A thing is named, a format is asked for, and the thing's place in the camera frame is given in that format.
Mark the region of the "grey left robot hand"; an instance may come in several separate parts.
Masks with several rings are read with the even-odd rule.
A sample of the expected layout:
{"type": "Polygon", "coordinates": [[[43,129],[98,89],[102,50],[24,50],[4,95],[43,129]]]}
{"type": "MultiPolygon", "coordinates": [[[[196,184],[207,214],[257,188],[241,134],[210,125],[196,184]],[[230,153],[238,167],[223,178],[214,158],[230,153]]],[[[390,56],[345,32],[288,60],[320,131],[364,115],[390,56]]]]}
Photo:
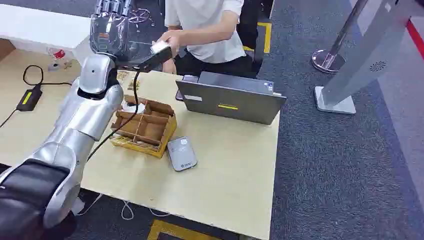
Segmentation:
{"type": "Polygon", "coordinates": [[[165,41],[142,43],[135,40],[135,26],[141,23],[132,0],[98,0],[90,17],[89,44],[96,54],[111,58],[117,68],[149,72],[173,56],[165,41]]]}

